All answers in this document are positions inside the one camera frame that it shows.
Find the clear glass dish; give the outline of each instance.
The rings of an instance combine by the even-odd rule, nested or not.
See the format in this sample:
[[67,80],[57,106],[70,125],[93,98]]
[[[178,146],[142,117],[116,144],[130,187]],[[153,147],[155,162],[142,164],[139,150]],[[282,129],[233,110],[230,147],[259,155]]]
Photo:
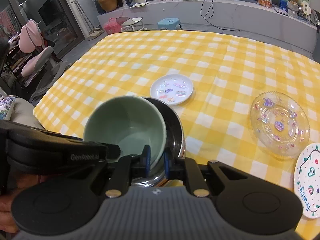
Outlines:
[[258,95],[250,109],[255,135],[273,153],[297,156],[308,145],[309,121],[301,106],[279,92]]

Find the pillow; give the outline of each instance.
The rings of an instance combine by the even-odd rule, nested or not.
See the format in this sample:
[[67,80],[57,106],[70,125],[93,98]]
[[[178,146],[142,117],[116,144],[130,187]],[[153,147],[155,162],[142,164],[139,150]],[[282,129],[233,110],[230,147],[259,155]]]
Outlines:
[[28,125],[31,127],[43,129],[43,126],[33,115],[34,106],[23,98],[17,98],[14,102],[10,121]]
[[0,98],[0,120],[10,120],[16,98],[17,96],[4,96]]

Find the person's hand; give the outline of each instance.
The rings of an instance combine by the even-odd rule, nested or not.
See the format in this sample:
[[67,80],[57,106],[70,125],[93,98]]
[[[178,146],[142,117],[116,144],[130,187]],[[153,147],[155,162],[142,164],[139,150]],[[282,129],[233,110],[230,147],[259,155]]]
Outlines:
[[18,227],[15,224],[12,214],[11,205],[14,198],[23,190],[39,182],[39,176],[18,174],[16,176],[17,188],[0,196],[0,230],[8,233],[16,233]]
[[7,195],[0,196],[0,230],[8,233],[16,233],[18,227],[11,214],[13,199],[25,188],[16,188]]

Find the pink storage box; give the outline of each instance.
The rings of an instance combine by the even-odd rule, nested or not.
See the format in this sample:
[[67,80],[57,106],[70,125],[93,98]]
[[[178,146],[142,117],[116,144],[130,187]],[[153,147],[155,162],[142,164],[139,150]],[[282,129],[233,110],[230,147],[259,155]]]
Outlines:
[[110,18],[109,21],[103,26],[103,29],[107,32],[107,34],[120,33],[121,28],[121,25],[119,25],[114,18]]

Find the blue vase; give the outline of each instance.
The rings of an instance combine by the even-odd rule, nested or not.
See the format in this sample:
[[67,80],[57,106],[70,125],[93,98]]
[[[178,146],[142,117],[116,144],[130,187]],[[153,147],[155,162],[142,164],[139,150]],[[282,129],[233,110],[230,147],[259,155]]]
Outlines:
[[101,14],[104,14],[106,13],[106,11],[104,9],[102,9],[101,5],[99,4],[98,0],[94,0],[94,4],[97,8],[97,11],[98,13],[101,15]]
[[132,5],[135,4],[134,0],[125,0],[125,3],[127,4],[127,6],[132,7]]

